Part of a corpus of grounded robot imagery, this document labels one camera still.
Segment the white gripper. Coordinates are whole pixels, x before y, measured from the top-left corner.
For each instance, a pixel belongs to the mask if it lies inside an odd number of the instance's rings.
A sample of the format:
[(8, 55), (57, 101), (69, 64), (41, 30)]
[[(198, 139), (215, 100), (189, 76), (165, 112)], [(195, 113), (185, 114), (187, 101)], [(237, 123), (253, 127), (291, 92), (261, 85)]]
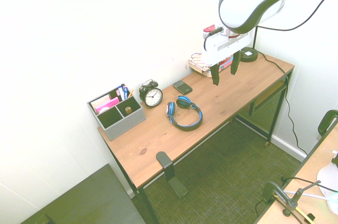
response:
[(253, 33), (240, 34), (230, 39), (220, 33), (205, 39), (205, 49), (202, 51), (202, 62), (210, 67), (213, 84), (219, 85), (219, 62), (233, 54), (231, 74), (235, 75), (241, 60), (241, 49), (248, 46), (254, 38)]

